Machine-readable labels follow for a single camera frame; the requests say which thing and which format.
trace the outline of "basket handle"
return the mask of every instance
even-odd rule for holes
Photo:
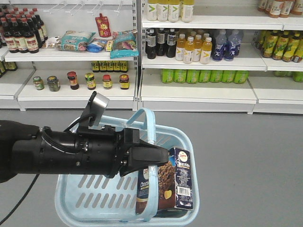
[[[142,108],[139,109],[127,122],[126,126],[131,126],[132,123],[138,117],[145,113],[145,119],[142,126],[143,130],[147,130],[147,141],[150,144],[155,144],[156,141],[156,120],[155,114],[153,111]],[[144,221],[149,221],[153,218],[158,209],[158,198],[159,198],[159,191],[158,191],[158,167],[157,166],[149,166],[148,167],[148,177],[149,177],[149,194],[147,199],[147,204],[144,211],[141,214],[132,216],[130,218],[126,218],[123,221],[130,221],[135,219],[143,219]]]

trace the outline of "gray floor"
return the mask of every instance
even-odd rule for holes
[[[0,111],[0,119],[63,130],[81,111]],[[131,111],[106,111],[128,118]],[[183,130],[196,158],[201,207],[189,227],[302,227],[303,117],[233,113],[156,113]],[[0,184],[0,219],[32,180]],[[40,176],[3,227],[64,227],[54,208],[57,177]]]

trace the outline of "barcode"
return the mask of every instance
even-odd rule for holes
[[[177,187],[177,194],[190,196],[190,188]]]

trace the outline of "light blue basket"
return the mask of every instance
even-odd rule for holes
[[[135,120],[145,113],[144,122]],[[192,144],[182,131],[155,124],[155,115],[140,109],[129,120],[103,116],[100,126],[140,130],[140,138],[163,148],[180,147],[191,154],[193,210],[179,218],[154,217],[158,207],[158,168],[149,167],[149,198],[144,212],[135,213],[138,172],[107,179],[102,175],[59,175],[55,207],[61,220],[71,227],[181,227],[192,222],[199,210],[199,190]]]

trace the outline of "store shelf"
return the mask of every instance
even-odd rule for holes
[[[255,6],[240,5],[239,7],[195,6],[194,19],[190,23],[149,21],[143,15],[143,27],[173,28],[225,28],[283,30],[280,19],[270,18],[264,12],[257,11]]]
[[[110,52],[100,53],[59,51],[40,49],[38,53],[7,53],[5,61],[109,61]],[[133,57],[119,58],[120,61],[133,61]]]
[[[155,59],[148,59],[146,55],[142,59],[142,67],[150,69],[192,69],[192,70],[255,70],[266,71],[267,67],[260,55],[251,44],[243,44],[238,57],[233,61],[213,61],[207,65],[200,62],[184,64],[182,61],[177,61],[175,58],[166,56]]]
[[[135,70],[128,71],[130,77],[130,88],[128,90],[120,89],[119,75],[121,73],[110,73],[113,81],[113,87],[111,89],[104,89],[102,85],[102,76],[105,73],[94,73],[97,88],[95,90],[88,90],[84,78],[84,74],[90,70],[76,70],[78,75],[78,82],[80,88],[77,90],[71,90],[69,81],[66,77],[66,73],[69,70],[37,70],[34,76],[40,76],[45,82],[45,88],[43,90],[36,90],[32,79],[26,84],[24,89],[18,96],[18,101],[21,109],[82,109],[86,106],[89,97],[93,91],[106,96],[110,99],[108,104],[109,109],[134,109],[134,95],[135,95]],[[58,92],[51,92],[47,86],[47,77],[50,75],[57,76],[61,88]]]
[[[258,98],[254,112],[303,114],[303,83],[292,78],[250,77]]]
[[[145,70],[141,105],[154,111],[248,112],[257,99],[245,84],[163,84],[159,70]]]

